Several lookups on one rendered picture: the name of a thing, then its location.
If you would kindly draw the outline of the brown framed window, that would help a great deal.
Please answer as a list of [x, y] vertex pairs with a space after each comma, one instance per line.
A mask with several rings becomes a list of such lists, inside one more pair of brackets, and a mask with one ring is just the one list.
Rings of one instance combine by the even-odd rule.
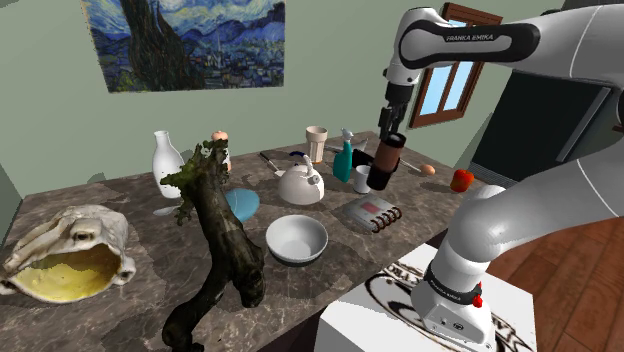
[[[440, 14], [460, 27], [502, 22], [501, 16], [449, 2], [444, 4]], [[419, 128], [462, 118], [482, 68], [482, 63], [455, 62], [445, 67], [425, 69], [408, 127]]]

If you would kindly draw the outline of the spiral bound notebook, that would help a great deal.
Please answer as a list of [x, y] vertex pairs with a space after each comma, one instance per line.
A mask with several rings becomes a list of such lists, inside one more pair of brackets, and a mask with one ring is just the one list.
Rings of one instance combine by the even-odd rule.
[[344, 213], [373, 233], [384, 230], [402, 217], [400, 208], [374, 194], [349, 202]]

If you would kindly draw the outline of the blue night sky painting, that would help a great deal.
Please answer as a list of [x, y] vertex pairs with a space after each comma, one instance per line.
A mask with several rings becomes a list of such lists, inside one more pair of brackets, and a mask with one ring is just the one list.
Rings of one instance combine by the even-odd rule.
[[80, 0], [111, 93], [279, 87], [285, 0]]

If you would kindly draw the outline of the light blue plate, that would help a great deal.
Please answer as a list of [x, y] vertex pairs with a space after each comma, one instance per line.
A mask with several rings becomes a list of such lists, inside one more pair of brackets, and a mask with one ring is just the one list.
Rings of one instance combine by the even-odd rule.
[[225, 198], [231, 211], [241, 222], [250, 219], [255, 214], [260, 204], [257, 193], [249, 189], [231, 189], [225, 193]]

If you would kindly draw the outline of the white patterned robot stand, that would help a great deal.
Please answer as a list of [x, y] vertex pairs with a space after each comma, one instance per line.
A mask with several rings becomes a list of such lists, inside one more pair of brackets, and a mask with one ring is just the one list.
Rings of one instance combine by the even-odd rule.
[[[411, 290], [435, 254], [423, 244], [331, 303], [314, 352], [471, 352], [427, 331], [411, 305]], [[477, 352], [537, 352], [533, 296], [489, 274], [482, 283], [496, 335]]]

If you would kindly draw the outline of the shaker with peach top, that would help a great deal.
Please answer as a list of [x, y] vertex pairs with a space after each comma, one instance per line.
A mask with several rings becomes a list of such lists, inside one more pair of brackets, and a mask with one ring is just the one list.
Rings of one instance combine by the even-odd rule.
[[[217, 141], [217, 140], [225, 140], [225, 141], [227, 141], [229, 139], [229, 137], [228, 137], [228, 134], [226, 132], [218, 130], [218, 131], [215, 131], [215, 132], [212, 133], [211, 139], [213, 141]], [[230, 160], [229, 149], [225, 148], [224, 149], [224, 153], [225, 153], [225, 159], [224, 159], [223, 163], [227, 165], [227, 170], [231, 171], [232, 164], [231, 164], [231, 160]]]

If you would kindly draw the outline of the white bottle vase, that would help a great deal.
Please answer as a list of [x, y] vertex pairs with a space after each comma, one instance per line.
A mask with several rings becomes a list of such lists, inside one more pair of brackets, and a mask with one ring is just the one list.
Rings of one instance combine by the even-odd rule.
[[160, 130], [154, 132], [156, 149], [152, 158], [152, 172], [161, 194], [168, 199], [176, 199], [181, 196], [180, 190], [175, 186], [163, 185], [160, 181], [170, 175], [181, 171], [184, 160], [180, 153], [171, 144], [169, 132]]

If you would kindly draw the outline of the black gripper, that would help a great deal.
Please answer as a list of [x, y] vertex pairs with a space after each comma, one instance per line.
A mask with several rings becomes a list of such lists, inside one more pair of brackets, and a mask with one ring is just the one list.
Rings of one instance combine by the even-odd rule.
[[406, 108], [412, 98], [413, 85], [399, 85], [392, 82], [387, 83], [385, 99], [387, 107], [382, 107], [378, 126], [380, 127], [379, 137], [385, 140], [390, 131], [397, 133], [404, 120]]

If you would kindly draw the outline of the white bowl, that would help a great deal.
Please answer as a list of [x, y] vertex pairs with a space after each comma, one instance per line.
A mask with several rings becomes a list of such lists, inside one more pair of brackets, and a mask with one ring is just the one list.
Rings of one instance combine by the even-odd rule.
[[305, 215], [286, 215], [276, 219], [267, 228], [265, 238], [271, 253], [291, 264], [314, 261], [329, 243], [323, 224]]

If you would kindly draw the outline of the beige ribbed cup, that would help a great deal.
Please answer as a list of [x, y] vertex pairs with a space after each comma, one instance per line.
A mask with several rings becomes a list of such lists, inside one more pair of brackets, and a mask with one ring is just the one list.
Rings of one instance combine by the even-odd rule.
[[328, 131], [321, 126], [308, 126], [306, 128], [307, 155], [313, 164], [322, 162], [324, 145]]

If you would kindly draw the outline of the brown cylinder with black ends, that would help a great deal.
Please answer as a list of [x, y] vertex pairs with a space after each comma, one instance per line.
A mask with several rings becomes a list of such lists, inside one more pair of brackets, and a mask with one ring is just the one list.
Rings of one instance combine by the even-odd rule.
[[367, 178], [367, 185], [373, 190], [384, 190], [398, 167], [400, 155], [406, 142], [401, 133], [389, 133], [380, 141]]

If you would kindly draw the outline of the grey metal utensil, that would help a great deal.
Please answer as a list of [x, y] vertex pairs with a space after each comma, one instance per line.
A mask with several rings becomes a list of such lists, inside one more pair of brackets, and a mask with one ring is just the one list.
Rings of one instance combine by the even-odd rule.
[[[364, 140], [362, 140], [360, 142], [357, 142], [357, 143], [349, 142], [350, 149], [351, 149], [352, 152], [355, 152], [356, 150], [364, 151], [365, 147], [367, 145], [367, 142], [368, 142], [367, 139], [364, 139]], [[325, 144], [324, 145], [324, 149], [325, 150], [329, 150], [329, 151], [333, 151], [333, 152], [336, 152], [336, 153], [339, 153], [339, 152], [343, 151], [344, 146], [333, 146], [333, 145]]]

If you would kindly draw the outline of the white kettle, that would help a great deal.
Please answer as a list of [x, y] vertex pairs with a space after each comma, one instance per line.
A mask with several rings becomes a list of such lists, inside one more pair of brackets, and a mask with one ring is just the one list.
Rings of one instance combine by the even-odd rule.
[[301, 156], [304, 164], [292, 166], [280, 175], [278, 194], [290, 204], [311, 205], [323, 199], [324, 180], [311, 159], [303, 153]]

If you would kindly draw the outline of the teal spray bottle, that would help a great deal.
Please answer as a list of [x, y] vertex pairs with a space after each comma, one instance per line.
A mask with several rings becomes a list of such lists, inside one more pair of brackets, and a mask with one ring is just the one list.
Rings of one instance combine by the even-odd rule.
[[347, 183], [352, 169], [351, 139], [353, 137], [353, 133], [346, 128], [342, 128], [341, 131], [343, 146], [342, 150], [334, 157], [333, 175], [343, 183]]

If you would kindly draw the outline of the red bell pepper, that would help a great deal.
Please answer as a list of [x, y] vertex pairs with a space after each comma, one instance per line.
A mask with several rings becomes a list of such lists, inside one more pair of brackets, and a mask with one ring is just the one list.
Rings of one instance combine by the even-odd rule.
[[474, 174], [465, 169], [458, 169], [454, 172], [450, 182], [450, 189], [457, 193], [463, 193], [469, 189], [474, 181]]

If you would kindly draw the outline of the white frog figure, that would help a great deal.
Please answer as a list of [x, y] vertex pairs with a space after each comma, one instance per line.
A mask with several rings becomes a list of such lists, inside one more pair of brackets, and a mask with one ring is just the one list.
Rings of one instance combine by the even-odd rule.
[[66, 304], [93, 297], [136, 273], [125, 253], [126, 217], [101, 205], [69, 206], [32, 229], [0, 270], [0, 295]]

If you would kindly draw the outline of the dark mossy branch figure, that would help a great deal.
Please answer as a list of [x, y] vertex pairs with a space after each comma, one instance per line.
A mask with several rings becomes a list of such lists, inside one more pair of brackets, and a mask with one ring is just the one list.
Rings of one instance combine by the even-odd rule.
[[202, 287], [178, 305], [164, 324], [162, 340], [172, 352], [204, 351], [202, 344], [193, 341], [192, 332], [222, 298], [228, 283], [239, 292], [245, 308], [258, 306], [265, 295], [263, 250], [248, 238], [222, 191], [229, 179], [224, 163], [227, 147], [223, 139], [205, 140], [179, 172], [161, 180], [181, 191], [183, 203], [175, 215], [179, 226], [192, 218], [192, 211], [197, 212], [211, 254], [211, 269]]

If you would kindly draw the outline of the white mug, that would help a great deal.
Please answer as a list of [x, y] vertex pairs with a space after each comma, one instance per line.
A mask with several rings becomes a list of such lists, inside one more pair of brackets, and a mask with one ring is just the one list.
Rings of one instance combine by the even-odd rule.
[[355, 168], [353, 176], [353, 189], [355, 192], [359, 194], [367, 194], [370, 192], [371, 188], [367, 184], [370, 169], [371, 167], [369, 165], [358, 165]]

